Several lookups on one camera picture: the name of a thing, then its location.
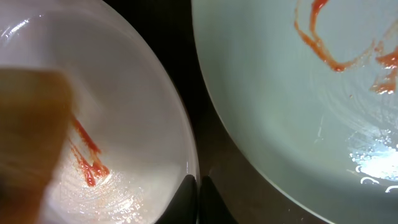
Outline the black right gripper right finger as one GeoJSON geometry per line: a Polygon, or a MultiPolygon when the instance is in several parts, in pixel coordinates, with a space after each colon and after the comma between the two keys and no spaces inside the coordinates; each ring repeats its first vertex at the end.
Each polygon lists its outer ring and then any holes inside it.
{"type": "Polygon", "coordinates": [[[209,176],[204,176],[201,181],[199,193],[199,223],[238,224],[209,176]]]}

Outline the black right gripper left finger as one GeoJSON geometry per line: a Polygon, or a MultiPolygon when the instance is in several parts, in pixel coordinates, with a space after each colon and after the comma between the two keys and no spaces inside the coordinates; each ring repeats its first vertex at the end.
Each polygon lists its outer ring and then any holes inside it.
{"type": "Polygon", "coordinates": [[[155,224],[196,224],[197,182],[193,175],[186,175],[165,212],[155,224]]]}

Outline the pink plate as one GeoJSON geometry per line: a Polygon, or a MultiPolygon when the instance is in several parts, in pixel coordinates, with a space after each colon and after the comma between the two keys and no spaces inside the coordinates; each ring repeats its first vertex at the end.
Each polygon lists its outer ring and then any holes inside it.
{"type": "Polygon", "coordinates": [[[72,80],[75,127],[41,223],[156,223],[198,175],[190,122],[145,40],[103,1],[2,1],[1,65],[72,80]]]}

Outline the pale green plate with ketchup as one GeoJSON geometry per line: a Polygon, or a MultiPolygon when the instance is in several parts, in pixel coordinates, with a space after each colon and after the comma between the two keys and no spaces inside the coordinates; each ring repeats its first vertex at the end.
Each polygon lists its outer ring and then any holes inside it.
{"type": "Polygon", "coordinates": [[[330,223],[397,222],[396,1],[192,2],[215,109],[254,168],[330,223]]]}

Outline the orange green scrub sponge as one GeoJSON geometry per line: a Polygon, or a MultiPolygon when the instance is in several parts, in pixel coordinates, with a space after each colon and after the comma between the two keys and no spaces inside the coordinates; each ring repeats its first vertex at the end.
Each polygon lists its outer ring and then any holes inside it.
{"type": "Polygon", "coordinates": [[[35,223],[74,106],[64,74],[1,69],[1,223],[35,223]]]}

